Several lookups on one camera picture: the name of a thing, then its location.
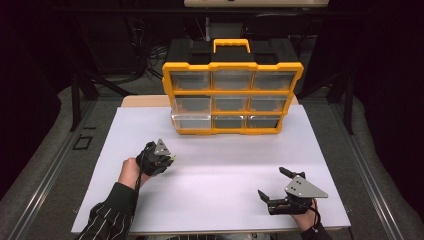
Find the plastic drawer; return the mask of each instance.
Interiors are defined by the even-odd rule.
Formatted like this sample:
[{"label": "plastic drawer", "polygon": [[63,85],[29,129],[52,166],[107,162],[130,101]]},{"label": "plastic drawer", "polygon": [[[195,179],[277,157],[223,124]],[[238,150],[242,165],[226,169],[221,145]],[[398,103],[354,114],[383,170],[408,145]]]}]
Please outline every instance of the plastic drawer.
[{"label": "plastic drawer", "polygon": [[211,74],[205,72],[170,72],[172,86],[181,90],[208,90],[210,89]]},{"label": "plastic drawer", "polygon": [[213,88],[221,90],[247,90],[250,87],[251,71],[215,71]]},{"label": "plastic drawer", "polygon": [[175,115],[180,114],[211,114],[211,98],[209,96],[202,97],[176,97],[172,105],[172,112]]},{"label": "plastic drawer", "polygon": [[244,124],[244,116],[215,116],[215,128],[242,128]]},{"label": "plastic drawer", "polygon": [[245,111],[247,100],[247,95],[215,95],[213,104],[217,111]]},{"label": "plastic drawer", "polygon": [[276,128],[280,116],[248,116],[248,128]]},{"label": "plastic drawer", "polygon": [[250,98],[250,111],[281,112],[286,99],[286,95],[252,95]]},{"label": "plastic drawer", "polygon": [[177,130],[210,130],[212,125],[210,115],[172,115],[172,119]]},{"label": "plastic drawer", "polygon": [[289,90],[294,72],[256,72],[253,89]]}]

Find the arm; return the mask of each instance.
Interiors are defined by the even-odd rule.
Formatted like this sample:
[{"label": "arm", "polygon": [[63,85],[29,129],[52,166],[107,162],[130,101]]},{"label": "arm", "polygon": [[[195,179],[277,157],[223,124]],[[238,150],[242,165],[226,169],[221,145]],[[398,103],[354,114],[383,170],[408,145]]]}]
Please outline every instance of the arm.
[{"label": "arm", "polygon": [[[315,199],[313,199],[311,207],[318,210]],[[317,219],[315,212],[312,210],[308,210],[305,214],[291,216],[302,231],[300,235],[303,240],[331,240],[330,235],[328,235],[321,223],[318,224],[316,229],[313,228]]]},{"label": "arm", "polygon": [[[137,191],[136,181],[139,167],[135,158],[128,158],[122,164],[118,182],[113,186],[107,199],[90,211],[87,226],[76,239],[125,239],[133,218],[133,200]],[[141,176],[142,186],[149,176]]]}]

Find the gray floor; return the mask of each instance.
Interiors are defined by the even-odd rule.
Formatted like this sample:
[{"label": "gray floor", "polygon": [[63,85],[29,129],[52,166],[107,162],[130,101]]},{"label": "gray floor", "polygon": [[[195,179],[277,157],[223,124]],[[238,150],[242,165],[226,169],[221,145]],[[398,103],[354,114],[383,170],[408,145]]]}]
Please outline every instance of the gray floor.
[{"label": "gray floor", "polygon": [[[308,55],[303,57],[306,65]],[[138,94],[163,94],[161,81],[146,76],[122,87]],[[69,132],[72,123],[70,89],[59,94],[62,109],[54,127],[0,202],[3,219],[0,239],[73,237],[70,229],[76,217],[75,211],[84,197],[116,108],[122,100],[105,87],[98,86],[98,90],[101,93],[99,101],[83,101],[84,120],[74,133]],[[422,221],[403,200],[374,152],[361,103],[355,99],[355,135],[349,136],[340,125],[340,108],[328,105],[322,93],[325,89],[300,103],[310,118],[342,201],[352,210],[348,216],[355,239],[422,239]],[[92,138],[87,150],[72,149],[79,136]],[[377,199],[380,202],[373,198],[366,179],[358,170],[358,152],[352,141],[359,147],[359,157],[372,173],[375,180],[373,187],[377,187],[382,196],[382,199]],[[384,217],[379,215],[381,201],[387,205],[401,237],[394,238],[387,230]],[[332,231],[331,235],[334,239],[351,239],[347,229]],[[279,233],[276,237],[278,240],[300,239],[298,233]]]}]

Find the metal bracket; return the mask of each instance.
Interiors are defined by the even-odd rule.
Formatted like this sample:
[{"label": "metal bracket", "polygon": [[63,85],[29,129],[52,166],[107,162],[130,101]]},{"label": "metal bracket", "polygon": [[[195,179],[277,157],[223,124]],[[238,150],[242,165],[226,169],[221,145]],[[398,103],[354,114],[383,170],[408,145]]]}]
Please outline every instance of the metal bracket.
[{"label": "metal bracket", "polygon": [[169,152],[165,143],[162,141],[161,138],[159,138],[155,148],[155,155],[170,155],[170,154],[171,153]]},{"label": "metal bracket", "polygon": [[328,194],[301,176],[296,176],[285,188],[286,193],[299,198],[328,198]]}]

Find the yellow storage organizer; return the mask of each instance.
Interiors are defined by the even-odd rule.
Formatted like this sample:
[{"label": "yellow storage organizer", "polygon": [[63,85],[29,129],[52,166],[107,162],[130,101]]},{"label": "yellow storage organizer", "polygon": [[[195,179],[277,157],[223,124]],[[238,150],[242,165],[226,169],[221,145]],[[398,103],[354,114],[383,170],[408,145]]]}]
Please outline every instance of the yellow storage organizer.
[{"label": "yellow storage organizer", "polygon": [[162,82],[180,134],[276,134],[302,73],[287,39],[175,39]]}]

